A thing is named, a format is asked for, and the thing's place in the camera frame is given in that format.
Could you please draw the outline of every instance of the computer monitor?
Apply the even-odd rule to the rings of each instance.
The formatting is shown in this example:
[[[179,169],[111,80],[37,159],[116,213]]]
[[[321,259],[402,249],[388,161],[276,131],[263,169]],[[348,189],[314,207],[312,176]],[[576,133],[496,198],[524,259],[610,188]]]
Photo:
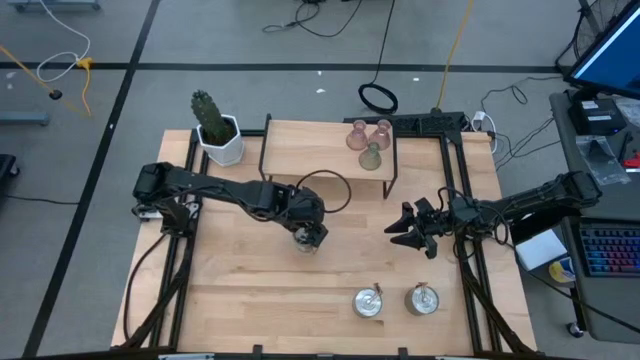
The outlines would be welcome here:
[[[632,0],[574,65],[566,81],[640,99],[640,1]]]

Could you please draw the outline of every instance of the wooden shelf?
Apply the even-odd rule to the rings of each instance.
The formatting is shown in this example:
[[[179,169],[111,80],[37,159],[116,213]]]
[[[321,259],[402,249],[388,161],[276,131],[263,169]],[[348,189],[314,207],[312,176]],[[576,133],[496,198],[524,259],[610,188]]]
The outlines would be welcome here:
[[[363,169],[358,163],[362,151],[347,147],[352,124],[298,120],[270,120],[264,146],[262,171],[265,175],[304,176],[316,170],[333,170],[347,179],[393,181],[394,146],[380,151],[382,165]],[[375,126],[367,127],[370,135]],[[393,130],[389,130],[393,140]],[[334,177],[320,173],[318,177]]]

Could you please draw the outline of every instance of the wooden table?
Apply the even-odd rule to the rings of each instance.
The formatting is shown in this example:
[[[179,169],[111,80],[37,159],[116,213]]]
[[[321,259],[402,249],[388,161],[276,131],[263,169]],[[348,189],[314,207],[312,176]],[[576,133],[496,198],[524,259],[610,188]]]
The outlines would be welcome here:
[[[189,135],[166,131],[158,160],[182,165]],[[489,138],[465,133],[463,139],[474,196],[499,199]],[[227,168],[212,163],[209,175],[259,179],[261,143],[261,137],[246,137],[243,162]],[[315,255],[296,250],[281,226],[255,222],[235,205],[205,200],[178,350],[246,353],[262,344],[265,353],[397,354],[398,347],[407,347],[412,355],[472,354],[453,239],[437,239],[438,257],[427,260],[422,251],[391,244],[383,233],[400,217],[403,201],[424,196],[438,204],[436,190],[445,184],[439,142],[398,139],[397,151],[398,180],[389,198],[381,199],[378,182],[351,180],[351,204],[325,217],[329,235]],[[459,185],[454,151],[450,147]],[[281,183],[296,179],[274,177]],[[327,208],[340,206],[346,196],[335,178],[311,178],[305,186],[316,191]],[[159,227],[159,221],[142,224],[132,265],[158,238]],[[157,299],[167,245],[165,241],[146,259],[135,279],[131,330]],[[485,241],[484,248],[496,307],[523,342],[535,348],[513,252],[492,241]],[[438,292],[440,308],[415,317],[405,310],[403,296],[419,281]],[[384,291],[383,311],[361,319],[351,309],[352,297],[375,282]],[[477,308],[483,346],[489,349],[486,317],[480,305]],[[161,344],[167,341],[172,312],[170,307]],[[123,340],[121,309],[112,342]]]

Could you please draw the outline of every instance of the black cable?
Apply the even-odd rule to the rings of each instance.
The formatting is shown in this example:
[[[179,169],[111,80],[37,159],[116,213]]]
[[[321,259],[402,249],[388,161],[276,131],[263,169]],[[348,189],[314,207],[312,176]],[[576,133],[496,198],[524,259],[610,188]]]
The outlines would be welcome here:
[[[347,205],[349,205],[349,203],[351,202],[351,185],[349,185],[349,182],[347,181],[347,179],[344,178],[344,176],[338,174],[335,171],[331,171],[331,170],[316,170],[313,172],[308,173],[307,175],[303,176],[298,183],[296,184],[296,189],[300,189],[300,185],[302,184],[303,181],[305,181],[306,179],[308,179],[309,177],[315,175],[315,174],[319,174],[319,173],[328,173],[328,174],[333,174],[337,177],[340,178],[340,180],[342,180],[344,182],[344,184],[347,186],[347,191],[349,193],[349,195],[347,195],[347,201],[345,201],[344,205],[340,206],[337,209],[334,210],[326,210],[326,209],[322,209],[324,211],[325,214],[335,214],[339,211],[344,210],[344,208],[347,207]]]
[[[380,73],[380,65],[382,64],[382,56],[384,54],[384,47],[387,43],[387,34],[389,33],[389,24],[391,24],[391,16],[393,15],[393,9],[395,8],[396,0],[391,1],[391,8],[389,9],[389,16],[387,17],[387,25],[384,29],[384,37],[382,38],[382,47],[380,48],[380,55],[378,57],[378,65],[376,66],[376,74],[371,80],[370,83],[362,84],[358,88],[358,95],[360,96],[360,100],[372,111],[375,111],[381,115],[390,115],[394,114],[398,111],[398,97],[389,89],[382,87],[380,85],[375,84],[378,79],[378,74]],[[364,96],[364,90],[366,89],[374,89],[379,91],[382,95],[386,96],[389,100],[391,100],[392,105],[388,108],[381,107],[373,104]]]
[[[520,150],[522,150],[524,148],[524,146],[526,146],[531,140],[533,140],[533,138],[536,135],[541,133],[544,129],[546,129],[554,121],[555,121],[554,118],[549,118],[549,119],[545,120],[545,122],[543,122],[542,125],[540,125],[539,127],[531,130],[522,139],[520,139],[515,144],[515,146],[513,146],[513,147],[511,146],[511,139],[507,135],[504,135],[504,134],[501,134],[501,133],[498,133],[498,132],[494,132],[496,135],[506,138],[507,139],[507,143],[508,143],[508,147],[509,147],[509,151],[506,154],[504,154],[504,156],[502,156],[502,158],[500,158],[498,161],[496,161],[496,164],[499,164],[500,162],[502,162],[509,155],[511,155],[512,157],[515,156]]]
[[[302,8],[302,6],[305,5],[305,4],[314,5],[316,11],[312,15],[308,15],[304,19],[297,19],[298,12],[300,11],[300,8]],[[295,28],[296,26],[299,26],[300,24],[302,24],[304,22],[307,22],[307,21],[315,18],[316,16],[318,16],[319,13],[320,13],[320,4],[303,2],[300,5],[300,7],[298,7],[298,9],[296,10],[296,20],[295,21],[292,21],[292,22],[290,22],[288,24],[285,24],[285,25],[267,25],[267,26],[262,28],[262,32],[273,33],[273,32],[278,32],[278,31],[290,30],[290,29]]]
[[[304,29],[305,31],[307,31],[308,33],[311,33],[313,35],[316,36],[320,36],[320,37],[324,37],[324,38],[332,38],[332,37],[336,37],[338,35],[340,35],[344,29],[347,28],[347,26],[349,25],[349,23],[351,22],[351,20],[353,20],[353,18],[356,16],[356,13],[358,12],[358,9],[360,9],[360,5],[362,5],[362,0],[358,0],[358,5],[356,6],[355,10],[353,10],[353,13],[351,14],[351,16],[349,17],[349,19],[347,20],[347,22],[342,26],[342,28],[340,28],[340,30],[338,30],[338,32],[334,33],[334,34],[321,34],[319,32],[313,31],[311,29],[309,29],[308,27],[304,26],[303,23],[305,21],[311,20],[313,19],[313,17],[315,17],[318,12],[320,12],[320,5],[319,4],[315,4],[318,7],[318,11],[313,15],[313,17],[311,18],[306,18],[306,19],[302,19],[300,20],[299,14],[300,14],[300,10],[307,5],[306,2],[303,2],[302,4],[300,4],[300,6],[298,7],[298,9],[296,10],[296,16],[295,16],[295,23],[296,25],[300,26],[302,29]]]
[[[202,209],[202,202],[198,201],[198,200],[192,200],[189,202],[184,203],[183,205],[189,205],[189,204],[193,204],[193,203],[198,203],[200,206],[198,207],[197,210],[195,210],[193,213],[191,213],[191,215],[189,216],[189,221],[195,219],[196,215],[198,215],[200,213],[200,210]],[[149,247],[149,249],[147,249],[147,251],[145,251],[144,254],[142,254],[142,256],[140,257],[140,259],[138,260],[138,262],[136,263],[136,265],[133,267],[133,270],[131,270],[131,275],[129,275],[129,281],[127,282],[127,289],[125,291],[125,298],[124,298],[124,310],[122,312],[122,332],[124,333],[124,338],[126,341],[129,341],[130,336],[129,336],[129,303],[131,302],[131,285],[133,284],[133,279],[136,277],[136,274],[138,273],[138,270],[140,268],[140,266],[142,265],[142,262],[147,258],[147,256],[149,256],[149,254],[151,254],[153,252],[153,250],[155,250],[160,243],[162,243],[162,240],[164,240],[164,238],[167,236],[167,234],[162,234],[160,236],[160,238],[158,240],[156,240],[156,242],[153,243],[153,245],[151,245],[151,247]]]
[[[129,275],[129,281],[127,282],[127,290],[125,291],[125,296],[124,296],[124,311],[122,313],[122,332],[124,333],[124,338],[127,341],[129,341],[130,339],[129,302],[131,300],[131,285],[133,284],[133,279],[135,278],[136,273],[138,272],[138,269],[140,268],[140,265],[142,265],[142,262],[144,261],[144,259],[146,259],[147,256],[149,256],[149,254],[151,254],[153,250],[155,250],[158,247],[158,245],[160,245],[160,243],[162,242],[162,240],[164,240],[166,236],[167,234],[162,234],[162,236],[160,236],[160,238],[156,240],[156,242],[154,242],[153,245],[151,245],[151,247],[147,251],[145,251],[144,254],[142,254],[142,256],[140,257],[136,265],[133,267],[133,270],[131,271],[131,275]]]
[[[487,100],[489,95],[491,95],[493,93],[505,92],[505,91],[508,91],[508,90],[511,90],[511,94],[513,95],[513,97],[516,99],[517,102],[519,102],[522,105],[526,105],[526,104],[529,103],[529,98],[522,91],[522,89],[520,89],[519,85],[522,85],[522,83],[524,83],[524,82],[526,82],[528,80],[546,81],[546,80],[552,80],[552,79],[562,79],[562,76],[548,76],[548,77],[542,77],[542,78],[533,77],[533,76],[527,76],[526,78],[518,80],[518,81],[514,82],[513,84],[511,84],[511,85],[509,85],[509,86],[507,86],[505,88],[502,88],[502,89],[491,89],[491,90],[487,91],[487,93],[480,100],[480,108],[482,109],[482,111],[484,111],[486,113],[487,110],[485,109],[484,101]]]
[[[515,252],[516,249],[512,244],[506,244],[506,246],[508,246],[509,248],[511,248],[511,250],[513,250]],[[625,328],[627,328],[627,329],[629,329],[629,330],[631,330],[633,332],[640,333],[640,328],[638,328],[636,326],[633,326],[633,325],[631,325],[631,324],[629,324],[629,323],[627,323],[627,322],[625,322],[623,320],[620,320],[620,319],[618,319],[617,317],[615,317],[613,315],[609,315],[609,314],[605,313],[604,311],[599,310],[599,309],[597,309],[597,308],[585,303],[584,301],[581,301],[580,299],[577,299],[577,298],[575,298],[575,297],[573,297],[571,295],[565,294],[562,290],[558,289],[557,287],[555,287],[553,284],[549,283],[545,279],[539,277],[538,275],[536,275],[534,273],[529,272],[527,269],[524,268],[522,263],[520,263],[520,258],[518,257],[517,253],[515,254],[515,258],[516,258],[516,264],[518,264],[518,266],[520,267],[520,269],[522,269],[522,271],[524,273],[526,273],[527,275],[529,275],[529,276],[533,277],[534,279],[540,281],[541,283],[545,284],[551,290],[553,290],[553,291],[557,292],[558,294],[564,296],[565,298],[571,300],[575,304],[578,304],[580,306],[586,307],[587,309],[595,312],[596,314],[604,317],[607,320],[611,320],[611,321],[615,322],[616,324],[624,326]]]
[[[505,162],[504,162],[504,164],[501,164],[500,166],[498,166],[498,167],[496,168],[496,171],[500,170],[500,168],[502,168],[503,166],[507,165],[507,164],[509,163],[509,161],[511,161],[512,159],[515,159],[515,158],[521,158],[521,157],[525,157],[525,156],[531,155],[531,154],[533,154],[533,153],[534,153],[534,152],[536,152],[536,151],[540,151],[540,150],[542,150],[542,149],[546,149],[546,148],[548,148],[548,147],[550,147],[550,146],[553,146],[553,145],[556,145],[556,144],[559,144],[559,143],[560,143],[560,140],[558,140],[558,141],[554,141],[554,142],[552,142],[552,143],[548,143],[548,144],[546,144],[546,145],[538,146],[537,148],[535,148],[535,149],[533,149],[533,150],[530,150],[530,151],[528,151],[528,152],[526,152],[526,153],[524,153],[524,154],[515,155],[515,156],[513,156],[513,157],[509,158],[509,160],[505,161]]]
[[[347,21],[340,28],[340,30],[338,30],[334,34],[322,34],[322,33],[316,32],[314,30],[311,30],[308,27],[306,27],[305,25],[303,25],[305,22],[314,19],[320,13],[320,4],[318,2],[311,2],[311,1],[308,1],[308,0],[303,0],[302,4],[300,4],[300,6],[298,6],[298,8],[296,9],[296,14],[295,14],[295,17],[294,17],[294,21],[292,21],[292,22],[290,22],[288,24],[285,24],[285,25],[267,25],[267,26],[262,28],[262,32],[274,33],[274,32],[279,32],[279,31],[284,31],[284,30],[290,30],[290,29],[293,29],[293,28],[299,26],[304,31],[306,31],[308,33],[311,33],[313,35],[319,36],[319,37],[324,37],[324,38],[336,37],[336,36],[340,35],[344,31],[344,29],[347,28],[347,26],[349,25],[351,20],[353,20],[353,18],[358,13],[358,10],[360,9],[360,5],[362,5],[362,0],[358,0],[358,5],[356,5],[356,8],[353,10],[353,13],[351,13],[351,16],[349,16],[349,19],[347,19]],[[307,17],[301,19],[300,18],[300,12],[302,11],[303,8],[305,8],[307,6],[312,6],[315,9],[315,12],[313,14],[307,15]]]
[[[469,199],[467,199],[467,197],[462,192],[460,192],[459,190],[454,189],[452,187],[443,186],[440,189],[438,189],[438,191],[436,192],[436,194],[438,194],[438,199],[440,199],[440,210],[439,211],[442,211],[444,209],[444,200],[442,198],[442,194],[440,194],[442,192],[442,190],[449,190],[449,191],[453,192],[454,194],[456,194],[456,195],[460,196],[461,198],[463,198],[464,201],[467,203],[467,206],[473,206],[471,203],[469,203]]]
[[[494,213],[496,213],[496,216],[500,218],[500,222],[496,223],[496,226],[494,226],[493,228],[493,238],[496,240],[496,242],[500,245],[506,245],[509,243],[509,223],[507,222],[507,220],[504,218],[504,214],[498,210],[496,210],[494,207],[491,207],[489,205],[484,205],[484,204],[478,204],[477,205],[478,208],[480,209],[487,209],[487,210],[491,210]],[[499,240],[498,239],[498,227],[500,226],[500,224],[502,224],[505,227],[505,235],[504,235],[504,240]]]
[[[16,196],[16,195],[8,195],[2,194],[2,197],[6,197],[9,199],[23,200],[23,201],[35,201],[35,202],[45,202],[54,205],[79,205],[79,202],[72,201],[58,201],[58,200],[50,200],[50,199],[42,199],[42,198],[30,198],[24,196]]]

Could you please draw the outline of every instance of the pink glass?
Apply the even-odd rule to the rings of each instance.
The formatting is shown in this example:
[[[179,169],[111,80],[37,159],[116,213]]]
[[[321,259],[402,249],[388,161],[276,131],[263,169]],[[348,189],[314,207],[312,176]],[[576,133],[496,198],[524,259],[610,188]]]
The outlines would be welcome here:
[[[347,146],[351,150],[362,150],[367,147],[369,141],[367,140],[367,134],[364,133],[366,128],[367,123],[363,120],[353,122],[353,130],[347,135]]]
[[[389,120],[378,121],[378,128],[369,136],[369,143],[377,143],[381,151],[387,149],[391,145],[389,129],[391,129]]]

